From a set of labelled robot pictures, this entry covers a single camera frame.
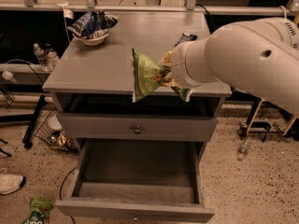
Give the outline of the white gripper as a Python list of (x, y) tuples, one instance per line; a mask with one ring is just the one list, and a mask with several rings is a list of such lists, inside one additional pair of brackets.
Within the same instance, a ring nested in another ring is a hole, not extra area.
[(170, 65), (172, 73), (163, 77), (162, 84), (166, 87), (193, 89), (218, 82), (205, 60), (206, 42), (206, 38), (182, 42), (173, 51), (168, 51), (160, 60), (160, 65)]

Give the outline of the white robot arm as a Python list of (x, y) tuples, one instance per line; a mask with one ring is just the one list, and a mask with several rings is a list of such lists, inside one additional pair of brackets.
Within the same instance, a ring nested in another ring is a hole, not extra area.
[(170, 77), (192, 89), (221, 81), (299, 116), (298, 27), (282, 17), (226, 24), (165, 54)]

